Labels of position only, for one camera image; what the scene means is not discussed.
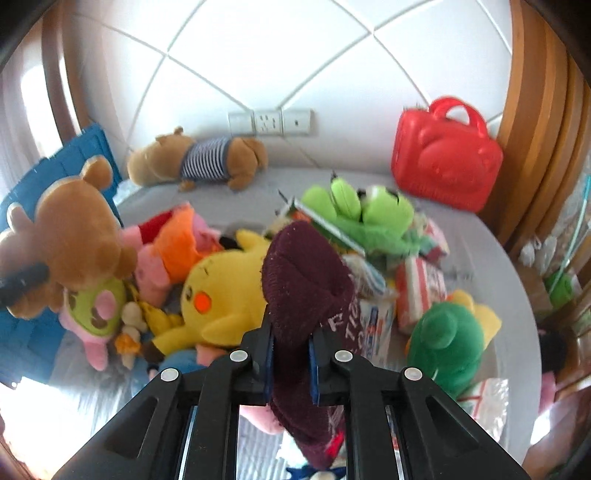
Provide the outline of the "red toy handbag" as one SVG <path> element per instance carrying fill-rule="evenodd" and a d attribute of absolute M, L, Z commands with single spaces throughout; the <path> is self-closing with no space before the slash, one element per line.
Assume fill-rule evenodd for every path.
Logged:
<path fill-rule="evenodd" d="M 472 213 L 486 205 L 503 162 L 503 150 L 482 115 L 455 97 L 400 117 L 391 162 L 401 190 Z"/>

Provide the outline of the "pink plush green shell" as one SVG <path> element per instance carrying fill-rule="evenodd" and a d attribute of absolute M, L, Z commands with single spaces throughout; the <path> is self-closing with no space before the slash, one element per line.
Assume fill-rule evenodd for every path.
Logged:
<path fill-rule="evenodd" d="M 115 278 L 90 289 L 64 291 L 59 322 L 82 342 L 88 363 L 97 371 L 108 366 L 107 344 L 119 331 L 126 298 L 123 281 Z"/>

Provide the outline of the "green bird plush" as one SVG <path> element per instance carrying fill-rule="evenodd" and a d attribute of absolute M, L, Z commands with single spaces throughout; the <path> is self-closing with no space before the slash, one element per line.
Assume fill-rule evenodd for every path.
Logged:
<path fill-rule="evenodd" d="M 328 188 L 308 188 L 301 203 L 367 254 L 406 257 L 419 253 L 419 236 L 412 231 L 414 206 L 384 186 L 356 189 L 335 176 Z"/>

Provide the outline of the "yellow Pikachu plush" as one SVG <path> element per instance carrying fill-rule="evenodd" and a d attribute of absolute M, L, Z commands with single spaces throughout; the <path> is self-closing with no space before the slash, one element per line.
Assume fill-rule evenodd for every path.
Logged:
<path fill-rule="evenodd" d="M 235 232 L 237 246 L 194 265 L 180 296 L 183 324 L 154 336 L 142 356 L 159 363 L 172 353 L 197 345 L 231 348 L 263 322 L 263 260 L 270 241 L 255 232 Z"/>

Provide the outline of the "red white snack pack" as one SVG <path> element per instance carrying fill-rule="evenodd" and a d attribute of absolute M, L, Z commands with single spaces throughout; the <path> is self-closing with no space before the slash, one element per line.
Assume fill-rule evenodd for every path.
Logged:
<path fill-rule="evenodd" d="M 411 335 L 415 326 L 434 303 L 447 297 L 443 272 L 421 257 L 408 257 L 396 270 L 399 330 Z"/>

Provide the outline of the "orange plush toy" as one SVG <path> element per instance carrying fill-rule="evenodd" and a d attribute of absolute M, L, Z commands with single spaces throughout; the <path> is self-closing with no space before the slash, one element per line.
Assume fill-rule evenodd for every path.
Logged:
<path fill-rule="evenodd" d="M 160 228 L 152 250 L 160 258 L 171 284 L 183 282 L 190 270 L 207 256 L 222 250 L 221 233 L 207 226 L 190 204 L 173 209 Z"/>

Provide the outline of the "white wall socket strip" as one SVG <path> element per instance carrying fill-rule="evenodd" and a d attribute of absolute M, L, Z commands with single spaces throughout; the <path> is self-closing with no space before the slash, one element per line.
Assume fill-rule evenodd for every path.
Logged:
<path fill-rule="evenodd" d="M 228 113 L 232 135 L 310 136 L 314 124 L 311 109 L 259 110 Z"/>

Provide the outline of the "blue plastic storage bin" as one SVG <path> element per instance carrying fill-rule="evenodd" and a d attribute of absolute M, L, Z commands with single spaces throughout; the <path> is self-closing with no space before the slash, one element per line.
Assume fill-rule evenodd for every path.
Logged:
<path fill-rule="evenodd" d="M 94 124 L 40 161 L 1 205 L 1 274 L 40 263 L 40 286 L 1 310 L 1 381 L 47 382 L 64 329 L 68 289 L 94 288 L 127 274 L 135 255 L 120 240 L 112 183 L 121 176 Z"/>

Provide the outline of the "brown reindeer plush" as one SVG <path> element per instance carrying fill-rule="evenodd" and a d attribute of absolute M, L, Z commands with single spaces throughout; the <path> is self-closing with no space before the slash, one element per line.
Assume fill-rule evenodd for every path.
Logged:
<path fill-rule="evenodd" d="M 2 306 L 15 318 L 29 320 L 63 305 L 65 290 L 79 291 L 111 278 L 129 277 L 137 253 L 123 241 L 121 226 L 102 195 L 113 181 L 109 162 L 88 159 L 77 176 L 47 188 L 30 218 L 14 202 L 1 233 L 1 279 L 36 263 L 49 268 L 49 279 L 25 293 L 15 305 Z"/>

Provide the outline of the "brown bear striped shirt plush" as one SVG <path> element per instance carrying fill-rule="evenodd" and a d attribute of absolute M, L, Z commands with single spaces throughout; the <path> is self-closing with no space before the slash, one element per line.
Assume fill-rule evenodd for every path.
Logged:
<path fill-rule="evenodd" d="M 129 179 L 141 187 L 177 183 L 187 191 L 204 181 L 223 182 L 242 191 L 269 166 L 266 146 L 256 138 L 216 137 L 197 141 L 178 127 L 133 151 L 126 162 Z"/>

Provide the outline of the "green parrot plush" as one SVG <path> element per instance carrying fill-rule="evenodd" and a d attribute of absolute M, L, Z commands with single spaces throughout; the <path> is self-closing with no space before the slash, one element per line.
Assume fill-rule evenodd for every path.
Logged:
<path fill-rule="evenodd" d="M 407 344 L 407 365 L 457 398 L 472 383 L 501 327 L 502 320 L 493 309 L 456 290 L 433 304 L 415 326 Z"/>

